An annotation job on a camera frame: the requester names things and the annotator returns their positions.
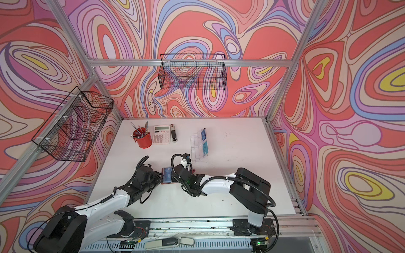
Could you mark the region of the red leather card holder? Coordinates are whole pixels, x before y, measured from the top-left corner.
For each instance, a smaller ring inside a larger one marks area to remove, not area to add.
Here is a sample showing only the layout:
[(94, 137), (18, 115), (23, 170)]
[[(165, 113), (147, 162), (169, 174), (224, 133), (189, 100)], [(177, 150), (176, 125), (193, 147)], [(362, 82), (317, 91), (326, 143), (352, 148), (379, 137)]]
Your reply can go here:
[(174, 177), (174, 173), (171, 167), (163, 167), (161, 170), (162, 173), (162, 182), (161, 184), (171, 184), (177, 183), (178, 181)]

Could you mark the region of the blue patterned credit card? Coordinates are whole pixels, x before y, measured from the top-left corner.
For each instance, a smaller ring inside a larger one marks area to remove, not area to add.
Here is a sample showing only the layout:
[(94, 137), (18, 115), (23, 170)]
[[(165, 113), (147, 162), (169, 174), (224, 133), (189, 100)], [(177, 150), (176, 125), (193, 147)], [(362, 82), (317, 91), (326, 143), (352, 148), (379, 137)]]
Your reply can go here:
[(172, 182), (172, 168), (171, 167), (165, 167), (162, 169), (162, 175), (163, 175), (163, 183), (171, 183)]

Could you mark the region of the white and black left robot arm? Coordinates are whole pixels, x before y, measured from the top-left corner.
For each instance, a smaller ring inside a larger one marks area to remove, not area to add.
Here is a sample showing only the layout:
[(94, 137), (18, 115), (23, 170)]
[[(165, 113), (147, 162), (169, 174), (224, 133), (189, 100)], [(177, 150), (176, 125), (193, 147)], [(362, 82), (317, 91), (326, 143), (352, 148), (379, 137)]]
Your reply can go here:
[(39, 228), (42, 232), (27, 248), (34, 253), (78, 253), (88, 245), (110, 235), (130, 236), (135, 226), (133, 216), (123, 209), (146, 192), (152, 192), (162, 176), (153, 171), (143, 157), (132, 177), (113, 193), (86, 205), (63, 206)]

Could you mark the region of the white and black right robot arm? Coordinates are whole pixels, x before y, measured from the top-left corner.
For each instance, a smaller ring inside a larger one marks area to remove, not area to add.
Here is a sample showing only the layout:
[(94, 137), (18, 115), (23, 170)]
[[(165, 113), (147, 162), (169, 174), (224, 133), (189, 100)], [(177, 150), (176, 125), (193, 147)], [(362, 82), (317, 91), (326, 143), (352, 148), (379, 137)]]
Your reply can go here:
[(192, 160), (188, 153), (174, 154), (170, 165), (171, 177), (191, 197), (229, 193), (248, 210), (246, 232), (238, 230), (238, 234), (259, 235), (264, 218), (276, 206), (270, 196), (271, 184), (245, 168), (238, 168), (234, 174), (226, 176), (193, 174)]

